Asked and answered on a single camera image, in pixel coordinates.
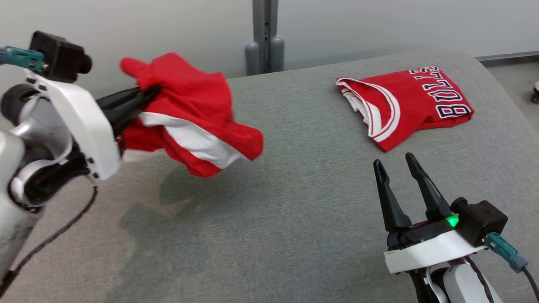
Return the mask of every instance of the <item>white wall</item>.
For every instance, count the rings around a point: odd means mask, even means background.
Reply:
[[[21,0],[0,10],[0,45],[28,47],[36,30],[66,38],[93,59],[77,84],[102,97],[135,85],[123,57],[151,61],[178,52],[207,72],[245,75],[253,40],[251,0]],[[24,81],[21,68],[0,67],[0,92]]]
[[[285,69],[416,49],[539,51],[537,0],[279,0]]]

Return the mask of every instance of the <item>green led light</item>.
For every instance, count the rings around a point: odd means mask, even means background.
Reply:
[[[449,222],[449,224],[451,224],[452,227],[455,227],[457,223],[459,223],[459,216],[457,215],[450,215],[445,219]]]

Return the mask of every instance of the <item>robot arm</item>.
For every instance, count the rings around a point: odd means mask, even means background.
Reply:
[[[468,205],[464,198],[458,198],[450,207],[414,155],[407,153],[406,161],[427,207],[427,220],[416,224],[400,208],[382,162],[374,162],[385,229],[389,232],[384,255],[390,273],[410,275],[419,303],[501,302],[469,255],[491,249],[503,256],[515,272],[525,270],[528,263],[499,237],[507,216],[488,201]],[[440,265],[445,267],[432,270]]]
[[[9,89],[0,103],[15,125],[0,130],[0,297],[46,203],[77,176],[112,176],[125,149],[122,131],[160,91],[136,87],[94,100],[73,84],[92,66],[84,49],[46,33],[34,33],[30,50],[2,50],[0,63],[26,67],[27,83]]]

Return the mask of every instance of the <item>red basketball jersey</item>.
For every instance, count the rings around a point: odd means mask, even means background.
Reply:
[[[459,87],[438,66],[362,80],[340,77],[336,84],[371,137],[387,152],[420,129],[453,127],[472,118]]]

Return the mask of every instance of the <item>white stripe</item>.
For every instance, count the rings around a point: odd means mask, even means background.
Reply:
[[[364,104],[350,91],[348,91],[348,93],[344,93],[343,95],[346,97],[350,105],[352,105],[354,112],[359,111],[361,113],[361,116],[363,116],[363,123],[368,125],[370,123],[369,116],[367,116],[367,111],[365,110]]]
[[[239,158],[247,160],[228,143],[189,120],[149,112],[141,113],[139,118],[145,126],[163,125],[179,146],[218,168],[223,169]]]
[[[362,83],[380,91],[384,95],[384,98],[389,104],[389,108],[391,111],[389,121],[391,121],[391,123],[387,123],[385,126],[383,126],[380,129],[381,125],[376,123],[377,121],[381,122],[381,119],[382,119],[378,108],[374,106],[373,104],[367,102],[365,99],[363,99],[363,97],[361,97],[361,95],[358,92],[356,92],[346,83],[346,80],[350,80],[357,83]],[[395,96],[393,96],[393,94],[391,94],[391,92],[389,92],[387,89],[376,84],[367,83],[367,82],[355,80],[352,78],[345,78],[345,77],[338,78],[336,84],[339,86],[344,86],[348,88],[349,90],[351,90],[351,92],[365,104],[365,107],[368,107],[371,109],[373,116],[369,115],[369,120],[371,121],[371,123],[369,123],[369,136],[370,137],[378,136],[374,138],[376,142],[381,142],[387,139],[395,131],[395,129],[397,129],[397,126],[400,121],[400,105],[397,98],[395,98]]]

